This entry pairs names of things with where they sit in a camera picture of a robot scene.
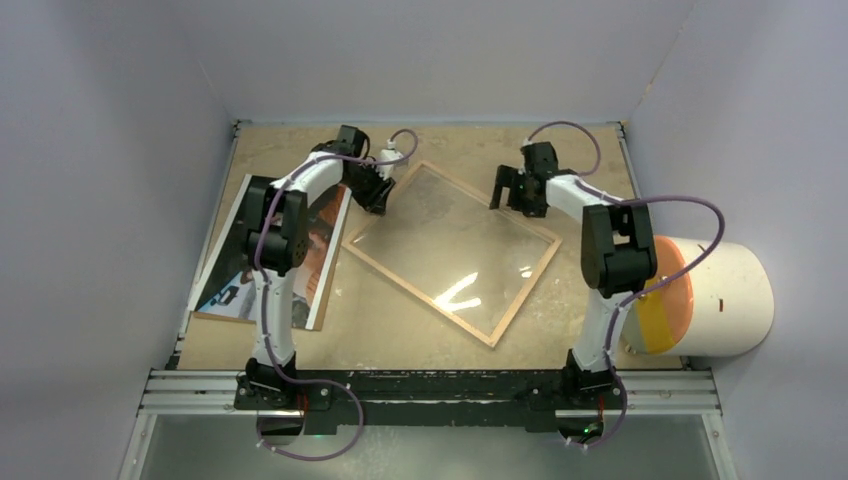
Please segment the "glossy photo print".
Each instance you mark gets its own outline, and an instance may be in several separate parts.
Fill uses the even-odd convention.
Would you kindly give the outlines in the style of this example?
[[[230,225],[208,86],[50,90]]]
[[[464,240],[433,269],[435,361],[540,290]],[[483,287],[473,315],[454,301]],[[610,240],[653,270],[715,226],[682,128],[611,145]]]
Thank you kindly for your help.
[[[271,181],[270,177],[250,174],[244,177],[193,294],[193,312],[214,318],[258,320],[252,265],[244,248],[244,197],[250,189],[264,188]],[[334,186],[309,206],[308,249],[293,286],[292,326],[296,329],[319,330],[323,326],[325,292],[332,283],[350,200],[351,192],[347,188]]]

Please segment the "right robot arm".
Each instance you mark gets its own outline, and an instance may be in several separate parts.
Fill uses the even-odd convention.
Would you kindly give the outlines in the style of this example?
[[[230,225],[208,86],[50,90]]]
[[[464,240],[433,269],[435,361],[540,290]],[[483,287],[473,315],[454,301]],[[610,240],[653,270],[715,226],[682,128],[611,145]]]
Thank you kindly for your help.
[[[543,218],[555,208],[581,225],[580,269],[590,296],[580,336],[567,355],[561,392],[569,404],[584,407],[614,387],[617,322],[630,309],[627,298],[657,272],[650,214],[646,206],[629,205],[560,168],[549,142],[526,141],[520,152],[522,167],[498,167],[489,206],[505,204],[529,218]]]

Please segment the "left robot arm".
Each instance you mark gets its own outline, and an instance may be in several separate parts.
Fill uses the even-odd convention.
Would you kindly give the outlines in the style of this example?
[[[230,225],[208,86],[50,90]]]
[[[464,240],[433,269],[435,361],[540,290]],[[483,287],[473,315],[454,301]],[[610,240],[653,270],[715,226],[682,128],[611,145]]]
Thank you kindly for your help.
[[[309,248],[310,207],[326,191],[344,186],[365,212],[384,215],[395,186],[394,168],[410,157],[398,149],[395,135],[376,157],[370,154],[371,144],[363,130],[343,125],[290,173],[245,195],[244,249],[259,318],[244,376],[272,408],[292,405],[301,384],[294,376],[291,314],[294,281]]]

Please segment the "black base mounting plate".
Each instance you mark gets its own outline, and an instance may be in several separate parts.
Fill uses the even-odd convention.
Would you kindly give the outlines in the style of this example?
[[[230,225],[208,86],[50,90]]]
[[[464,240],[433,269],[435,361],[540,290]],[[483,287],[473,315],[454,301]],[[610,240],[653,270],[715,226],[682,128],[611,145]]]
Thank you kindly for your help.
[[[567,393],[563,369],[308,370],[288,394],[248,387],[236,376],[233,407],[262,416],[288,412],[307,435],[342,425],[511,427],[530,433],[581,435],[623,405],[623,386]]]

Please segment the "aluminium rail frame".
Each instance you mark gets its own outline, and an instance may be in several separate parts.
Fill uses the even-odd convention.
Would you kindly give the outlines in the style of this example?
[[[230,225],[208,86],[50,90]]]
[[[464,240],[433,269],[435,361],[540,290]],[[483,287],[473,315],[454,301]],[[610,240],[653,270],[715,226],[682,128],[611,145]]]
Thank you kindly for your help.
[[[285,412],[262,416],[233,407],[237,371],[154,370],[149,374],[139,407],[130,449],[146,454],[148,440],[143,426],[164,415],[249,415],[255,417],[296,419]],[[697,417],[706,429],[710,455],[721,479],[735,479],[738,474],[724,440],[722,410],[713,375],[695,370],[623,370],[615,381],[625,392],[623,405],[603,415],[599,426],[606,433],[620,427],[625,420],[638,416]]]

